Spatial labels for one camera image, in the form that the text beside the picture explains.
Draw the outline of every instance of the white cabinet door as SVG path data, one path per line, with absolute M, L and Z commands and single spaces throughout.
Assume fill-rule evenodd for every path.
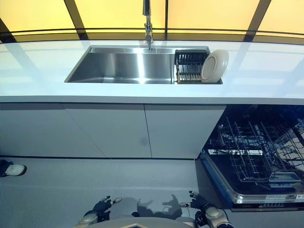
M 197 158 L 224 105 L 145 104 L 153 158 Z
M 1 104 L 1 154 L 104 157 L 61 104 Z
M 64 104 L 106 157 L 151 157 L 142 104 Z

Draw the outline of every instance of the white plate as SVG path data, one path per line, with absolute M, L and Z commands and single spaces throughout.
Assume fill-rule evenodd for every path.
M 200 72 L 202 83 L 215 83 L 224 74 L 229 61 L 229 54 L 226 50 L 215 50 L 206 58 Z

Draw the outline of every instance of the dish rack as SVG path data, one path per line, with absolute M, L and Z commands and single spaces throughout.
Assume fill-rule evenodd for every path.
M 278 124 L 231 122 L 218 124 L 206 148 L 209 154 L 228 155 L 241 182 L 267 182 L 271 188 L 304 181 L 303 126 L 297 131 Z
M 209 54 L 208 47 L 199 50 L 176 50 L 174 57 L 176 82 L 178 84 L 201 84 L 200 72 Z M 222 81 L 210 84 L 222 84 Z

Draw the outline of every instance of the faucet spout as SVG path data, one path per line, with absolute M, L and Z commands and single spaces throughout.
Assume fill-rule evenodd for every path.
M 151 23 L 151 7 L 150 0 L 143 0 L 142 14 L 146 16 L 146 23 L 144 29 L 146 31 L 145 40 L 148 44 L 149 50 L 151 50 L 151 43 L 153 43 L 152 23 Z

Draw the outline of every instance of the open dishwasher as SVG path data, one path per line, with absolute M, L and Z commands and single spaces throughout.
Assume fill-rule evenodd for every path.
M 304 106 L 228 105 L 200 159 L 232 211 L 304 209 Z

